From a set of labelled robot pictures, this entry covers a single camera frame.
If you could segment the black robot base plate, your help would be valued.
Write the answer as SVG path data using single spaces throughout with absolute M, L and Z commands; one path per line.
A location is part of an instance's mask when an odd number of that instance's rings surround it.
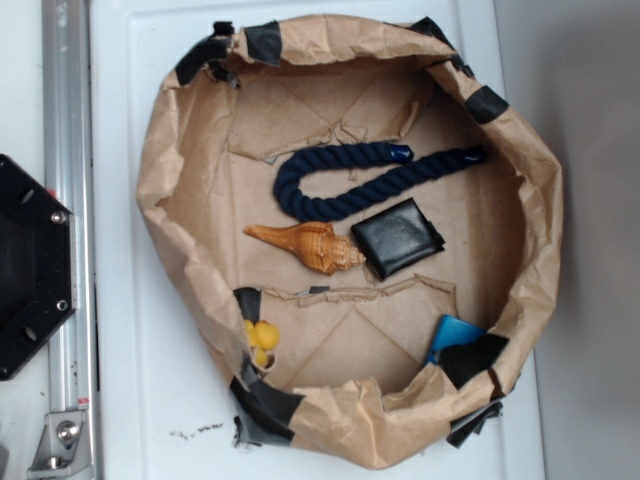
M 1 157 L 1 379 L 9 381 L 75 311 L 73 214 Z

